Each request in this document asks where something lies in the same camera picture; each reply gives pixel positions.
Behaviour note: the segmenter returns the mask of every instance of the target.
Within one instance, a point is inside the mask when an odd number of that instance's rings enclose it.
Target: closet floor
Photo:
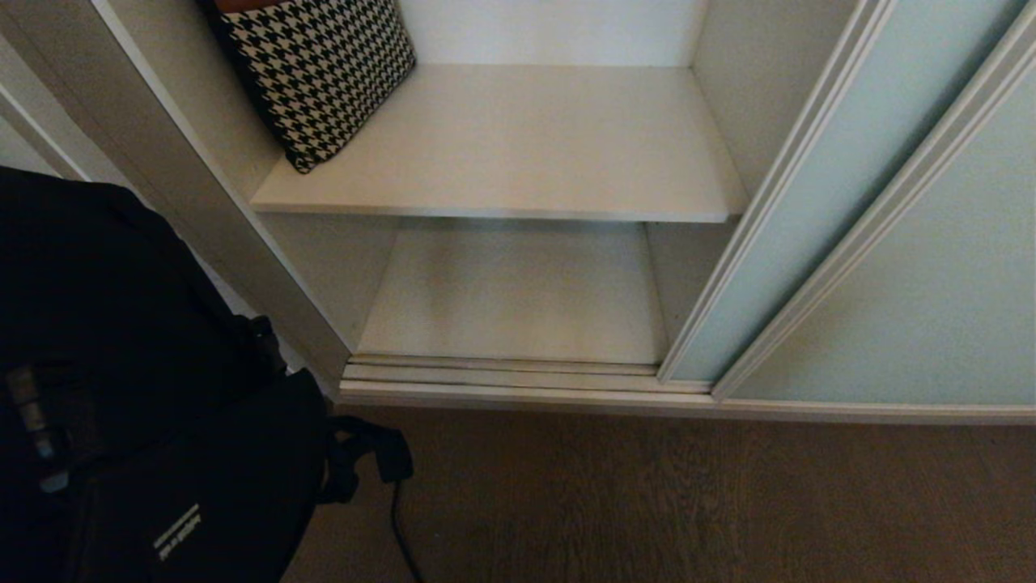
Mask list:
[[[643,225],[407,218],[359,352],[656,365]]]

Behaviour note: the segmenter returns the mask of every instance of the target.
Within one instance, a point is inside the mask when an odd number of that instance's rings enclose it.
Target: closet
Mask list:
[[[865,2],[401,0],[416,68],[308,174],[192,2],[93,4],[353,353],[347,389],[661,390]]]

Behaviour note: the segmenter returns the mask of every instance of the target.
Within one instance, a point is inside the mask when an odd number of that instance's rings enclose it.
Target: cushion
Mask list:
[[[301,173],[342,149],[416,62],[395,0],[199,3],[263,122]]]

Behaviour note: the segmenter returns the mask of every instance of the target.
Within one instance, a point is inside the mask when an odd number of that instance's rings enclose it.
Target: black backpack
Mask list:
[[[0,581],[278,581],[358,457],[412,474],[125,188],[0,168]]]

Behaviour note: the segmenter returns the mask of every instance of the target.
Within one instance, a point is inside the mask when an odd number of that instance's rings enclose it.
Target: baseboard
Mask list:
[[[340,405],[836,424],[1036,426],[1036,406],[832,404],[613,391],[343,380]]]

